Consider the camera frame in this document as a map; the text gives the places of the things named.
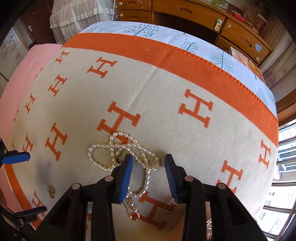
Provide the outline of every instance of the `pink bedding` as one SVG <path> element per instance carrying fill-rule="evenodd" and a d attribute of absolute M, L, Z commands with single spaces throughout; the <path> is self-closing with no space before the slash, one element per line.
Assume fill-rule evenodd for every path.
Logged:
<path fill-rule="evenodd" d="M 33 84 L 36 75 L 51 57 L 61 48 L 58 44 L 35 45 L 24 57 L 14 71 L 0 99 L 0 137 L 4 143 L 8 142 L 8 136 L 14 117 L 24 95 Z M 5 168 L 0 168 L 0 187 L 4 192 L 8 207 L 14 211 L 20 211 L 19 205 L 11 191 L 6 179 Z"/>

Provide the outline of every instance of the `cable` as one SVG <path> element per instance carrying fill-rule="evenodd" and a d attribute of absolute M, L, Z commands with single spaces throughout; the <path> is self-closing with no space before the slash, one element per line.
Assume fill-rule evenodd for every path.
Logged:
<path fill-rule="evenodd" d="M 114 0 L 114 4 L 113 4 L 113 14 L 112 14 L 112 20 L 111 20 L 112 22 L 113 22 L 113 17 L 114 17 L 115 1 L 116 1 L 116 0 Z"/>

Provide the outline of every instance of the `wooden drawer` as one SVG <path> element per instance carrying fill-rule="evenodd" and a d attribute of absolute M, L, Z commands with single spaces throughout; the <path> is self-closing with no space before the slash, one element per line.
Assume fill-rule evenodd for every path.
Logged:
<path fill-rule="evenodd" d="M 233 47 L 237 51 L 241 52 L 244 56 L 246 56 L 249 60 L 251 60 L 254 63 L 254 65 L 256 65 L 258 67 L 258 64 L 256 62 L 254 62 L 250 56 L 248 56 L 244 51 L 239 49 L 237 46 L 235 46 L 233 43 L 229 42 L 225 38 L 219 37 L 215 45 L 227 53 L 229 53 L 230 47 Z"/>
<path fill-rule="evenodd" d="M 231 19 L 227 19 L 221 35 L 247 53 L 257 64 L 269 54 L 269 49 L 251 32 Z"/>
<path fill-rule="evenodd" d="M 146 10 L 151 11 L 152 0 L 116 0 L 118 10 Z"/>
<path fill-rule="evenodd" d="M 151 23 L 151 11 L 119 10 L 120 21 Z"/>
<path fill-rule="evenodd" d="M 217 19 L 222 22 L 225 16 L 208 7 L 184 0 L 153 0 L 152 11 L 162 12 L 177 17 L 188 19 L 203 25 L 215 32 Z"/>

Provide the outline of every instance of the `pearl necklace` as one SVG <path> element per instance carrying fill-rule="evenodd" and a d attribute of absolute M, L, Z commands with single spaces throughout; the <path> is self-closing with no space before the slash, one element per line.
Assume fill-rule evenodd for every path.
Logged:
<path fill-rule="evenodd" d="M 113 140 L 115 137 L 117 136 L 123 136 L 125 138 L 127 138 L 129 141 L 127 144 L 114 144 Z M 95 149 L 98 148 L 102 148 L 102 149 L 109 149 L 109 151 L 111 152 L 111 157 L 112 157 L 112 161 L 113 161 L 113 165 L 111 167 L 105 167 L 102 164 L 100 164 L 98 161 L 96 161 L 93 157 L 93 151 Z M 135 152 L 132 150 L 138 150 L 139 152 L 141 152 L 141 157 L 143 159 L 140 159 L 140 157 L 138 157 Z M 151 170 L 157 170 L 158 167 L 160 167 L 160 158 L 156 156 L 155 153 L 153 153 L 150 150 L 147 150 L 147 148 L 142 147 L 141 143 L 138 142 L 137 139 L 135 139 L 133 136 L 129 135 L 128 133 L 123 133 L 121 131 L 119 132 L 114 132 L 110 137 L 109 137 L 109 144 L 93 144 L 88 151 L 88 156 L 89 159 L 91 160 L 91 162 L 96 165 L 97 167 L 103 169 L 104 171 L 112 171 L 116 166 L 120 166 L 121 165 L 121 160 L 118 158 L 121 154 L 121 152 L 123 150 L 126 150 L 127 152 L 129 152 L 132 156 L 133 159 L 135 161 L 137 161 L 143 168 L 145 168 L 146 171 L 146 176 L 145 176 L 145 182 L 143 185 L 143 189 L 139 192 L 139 193 L 134 193 L 130 187 L 128 187 L 128 192 L 126 194 L 126 198 L 125 201 L 127 203 L 127 205 L 124 202 L 124 206 L 126 208 L 126 210 L 128 211 L 128 214 L 130 216 L 131 220 L 137 221 L 140 218 L 139 212 L 136 209 L 136 205 L 133 202 L 133 198 L 136 197 L 141 197 L 143 194 L 146 193 L 147 189 L 148 189 L 148 184 L 149 184 L 149 179 L 150 179 L 150 171 Z M 156 160 L 156 165 L 154 167 L 151 167 L 151 165 L 149 164 L 149 160 L 147 158 L 147 155 L 155 158 Z M 129 209 L 135 213 L 137 215 L 137 217 L 133 217 L 132 214 L 130 213 Z"/>

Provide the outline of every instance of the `orange border stripe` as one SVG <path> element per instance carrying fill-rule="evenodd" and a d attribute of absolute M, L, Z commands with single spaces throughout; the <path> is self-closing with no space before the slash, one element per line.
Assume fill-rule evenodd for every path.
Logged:
<path fill-rule="evenodd" d="M 13 171 L 12 165 L 4 164 L 4 166 L 5 166 L 7 177 L 8 177 L 10 184 L 11 184 L 13 193 L 15 194 L 21 208 L 23 210 L 32 209 L 33 207 L 31 206 L 30 202 L 28 201 L 26 195 L 24 194 L 24 192 L 17 180 L 17 177 L 15 176 L 15 172 Z M 32 223 L 32 225 L 35 228 L 37 228 L 40 223 L 41 223 L 41 219 L 37 216 L 37 221 Z"/>
<path fill-rule="evenodd" d="M 122 34 L 77 34 L 63 47 L 124 56 L 182 77 L 242 113 L 278 146 L 278 120 L 267 106 L 233 76 L 199 56 L 151 39 Z"/>

